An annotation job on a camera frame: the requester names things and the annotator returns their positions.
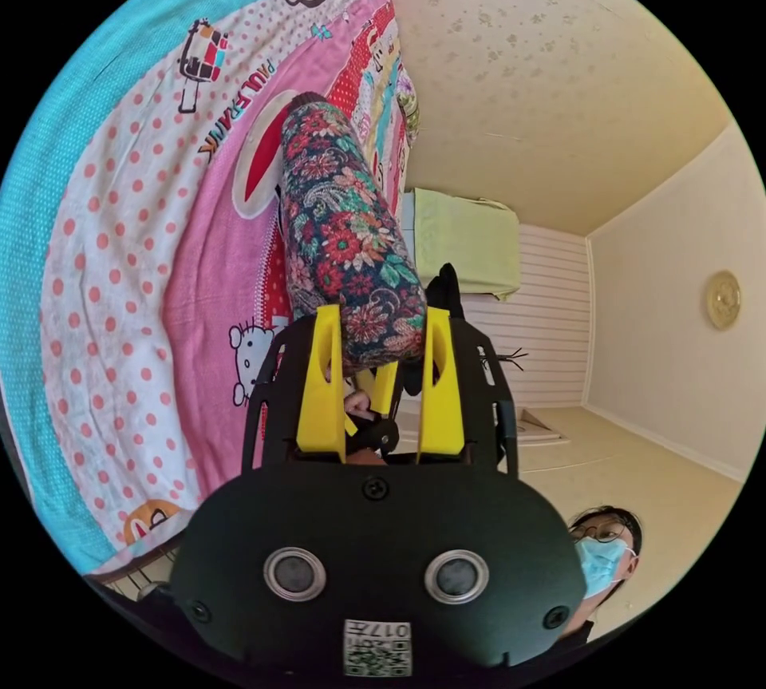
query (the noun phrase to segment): face mask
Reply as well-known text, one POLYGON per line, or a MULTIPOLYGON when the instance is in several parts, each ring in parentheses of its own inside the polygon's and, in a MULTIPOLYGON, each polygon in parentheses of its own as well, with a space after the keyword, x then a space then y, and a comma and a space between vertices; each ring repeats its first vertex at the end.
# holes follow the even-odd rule
POLYGON ((599 543, 592 537, 583 537, 575 544, 575 547, 580 557, 582 574, 585 575, 587 583, 585 591, 587 599, 605 591, 614 582, 614 575, 625 551, 634 553, 624 540, 619 539, 599 543))

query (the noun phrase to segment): floral patterned leg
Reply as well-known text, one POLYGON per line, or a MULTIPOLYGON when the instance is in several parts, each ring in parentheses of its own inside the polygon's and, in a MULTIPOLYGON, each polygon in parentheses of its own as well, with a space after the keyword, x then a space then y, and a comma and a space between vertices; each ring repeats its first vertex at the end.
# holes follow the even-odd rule
POLYGON ((282 228, 294 317, 341 306, 346 375, 422 354, 425 295, 348 118, 298 106, 282 129, 282 228))

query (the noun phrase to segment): woman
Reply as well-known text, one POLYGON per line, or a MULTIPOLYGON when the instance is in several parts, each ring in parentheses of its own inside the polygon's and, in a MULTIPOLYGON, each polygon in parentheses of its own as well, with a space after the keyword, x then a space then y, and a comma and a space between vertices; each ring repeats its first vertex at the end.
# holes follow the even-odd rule
POLYGON ((293 316, 340 305, 345 376, 419 357, 425 294, 348 117, 318 93, 297 96, 282 151, 293 316))
POLYGON ((636 516, 623 508, 602 505, 580 514, 570 524, 586 595, 559 641, 544 656, 585 644, 593 628, 590 618, 636 571, 643 532, 636 516))

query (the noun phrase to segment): paul frank text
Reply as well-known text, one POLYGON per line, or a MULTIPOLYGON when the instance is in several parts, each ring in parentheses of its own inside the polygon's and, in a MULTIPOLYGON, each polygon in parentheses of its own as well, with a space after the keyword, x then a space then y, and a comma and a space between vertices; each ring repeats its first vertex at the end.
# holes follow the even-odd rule
POLYGON ((231 126, 236 122, 242 112, 252 103, 256 96, 267 86, 274 76, 277 67, 274 62, 267 58, 246 80, 241 84, 232 102, 218 118, 215 126, 205 136, 204 143, 197 149, 199 154, 207 154, 207 163, 210 164, 213 156, 220 145, 226 140, 231 126))

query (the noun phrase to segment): green cloth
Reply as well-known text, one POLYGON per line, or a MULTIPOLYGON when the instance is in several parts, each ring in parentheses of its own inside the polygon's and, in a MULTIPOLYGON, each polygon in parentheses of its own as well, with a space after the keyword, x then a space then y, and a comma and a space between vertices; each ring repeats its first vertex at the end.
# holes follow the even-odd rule
POLYGON ((424 283, 451 263, 463 293, 505 300, 521 284, 519 219, 505 205, 415 189, 415 267, 424 283))

